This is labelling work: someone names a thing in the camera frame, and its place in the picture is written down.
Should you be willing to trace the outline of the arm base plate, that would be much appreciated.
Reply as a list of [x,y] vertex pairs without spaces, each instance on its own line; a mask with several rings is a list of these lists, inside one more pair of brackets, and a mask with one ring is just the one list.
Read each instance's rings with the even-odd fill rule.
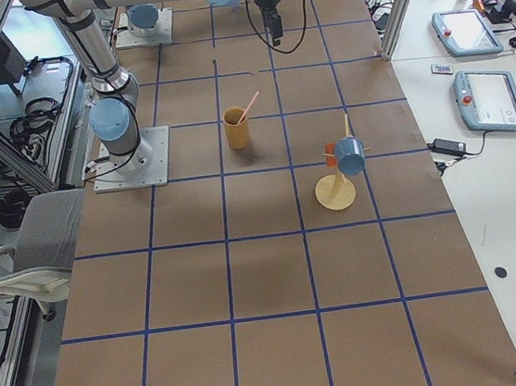
[[150,29],[141,29],[128,21],[126,13],[122,13],[115,31],[114,46],[119,50],[172,44],[172,14],[172,9],[161,8],[158,11],[158,20],[155,26]]
[[167,185],[169,169],[170,127],[156,126],[140,129],[140,145],[123,167],[120,156],[99,164],[94,174],[94,191],[111,193],[144,188],[151,185]]

